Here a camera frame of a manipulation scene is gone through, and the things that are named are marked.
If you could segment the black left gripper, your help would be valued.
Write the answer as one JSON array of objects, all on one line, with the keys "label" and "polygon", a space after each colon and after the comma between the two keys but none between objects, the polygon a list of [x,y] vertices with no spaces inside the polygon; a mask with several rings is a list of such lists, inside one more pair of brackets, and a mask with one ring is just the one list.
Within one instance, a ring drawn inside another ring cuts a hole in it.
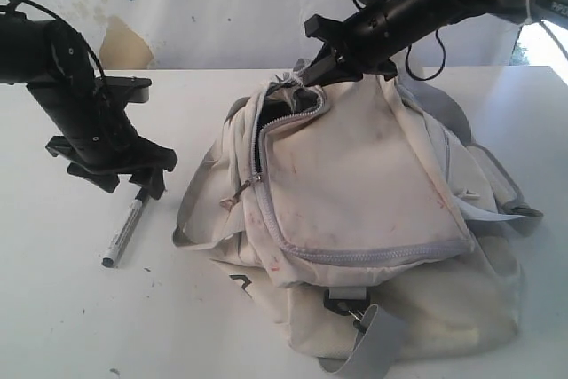
[{"label": "black left gripper", "polygon": [[176,153],[141,137],[125,107],[107,88],[106,79],[74,86],[71,83],[29,83],[27,89],[49,116],[58,136],[46,144],[50,155],[71,163],[67,174],[106,193],[119,185],[115,173],[132,173],[129,182],[160,200],[165,192],[163,171],[177,165]]}]

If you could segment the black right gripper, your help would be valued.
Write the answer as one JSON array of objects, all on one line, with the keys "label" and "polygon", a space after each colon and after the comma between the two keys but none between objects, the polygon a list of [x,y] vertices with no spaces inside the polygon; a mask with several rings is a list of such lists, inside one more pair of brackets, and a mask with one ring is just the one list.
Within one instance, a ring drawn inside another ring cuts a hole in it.
[{"label": "black right gripper", "polygon": [[302,72],[304,86],[354,82],[363,74],[393,74],[390,57],[444,25],[444,0],[387,0],[345,21],[318,14],[304,23],[305,34],[323,42]]}]

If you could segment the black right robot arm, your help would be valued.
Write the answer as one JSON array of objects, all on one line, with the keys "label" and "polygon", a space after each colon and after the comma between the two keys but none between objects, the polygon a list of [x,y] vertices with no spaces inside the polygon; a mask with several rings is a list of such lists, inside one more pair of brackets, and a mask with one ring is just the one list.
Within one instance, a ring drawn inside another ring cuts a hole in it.
[{"label": "black right robot arm", "polygon": [[390,80],[393,58],[428,35],[463,20],[490,14],[511,23],[549,21],[567,26],[567,0],[352,0],[357,11],[344,21],[313,15],[305,34],[323,43],[302,72],[306,86],[357,82],[364,75]]}]

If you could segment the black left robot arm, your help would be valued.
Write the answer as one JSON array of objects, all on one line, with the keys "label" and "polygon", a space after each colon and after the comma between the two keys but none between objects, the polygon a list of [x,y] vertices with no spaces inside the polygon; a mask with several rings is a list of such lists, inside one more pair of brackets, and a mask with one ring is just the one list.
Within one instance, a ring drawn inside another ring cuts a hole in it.
[{"label": "black left robot arm", "polygon": [[6,0],[1,81],[24,84],[59,129],[46,149],[68,160],[69,175],[107,193],[127,175],[149,197],[162,197],[178,157],[140,136],[125,112],[148,101],[150,79],[106,75],[83,35],[59,15],[31,0]]}]

